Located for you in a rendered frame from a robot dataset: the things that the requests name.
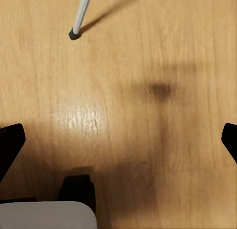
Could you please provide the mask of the camera tripod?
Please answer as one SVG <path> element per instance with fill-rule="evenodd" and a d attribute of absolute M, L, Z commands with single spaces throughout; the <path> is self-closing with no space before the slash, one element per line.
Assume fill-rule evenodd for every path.
<path fill-rule="evenodd" d="M 82 21 L 84 19 L 84 15 L 86 13 L 89 2 L 90 2 L 90 0 L 80 0 L 79 10 L 77 13 L 74 27 L 69 32 L 69 36 L 70 36 L 71 40 L 76 40 L 79 38 L 79 29 L 80 29 Z"/>

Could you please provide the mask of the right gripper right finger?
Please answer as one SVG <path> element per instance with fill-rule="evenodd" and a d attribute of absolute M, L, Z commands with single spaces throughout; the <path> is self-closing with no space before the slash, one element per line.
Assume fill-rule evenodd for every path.
<path fill-rule="evenodd" d="M 226 123 L 221 141 L 237 163 L 237 125 Z"/>

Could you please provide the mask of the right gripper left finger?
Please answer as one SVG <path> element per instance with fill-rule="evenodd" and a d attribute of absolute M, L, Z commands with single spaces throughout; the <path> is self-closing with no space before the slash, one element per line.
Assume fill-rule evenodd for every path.
<path fill-rule="evenodd" d="M 0 183 L 25 142 L 21 123 L 0 129 Z"/>

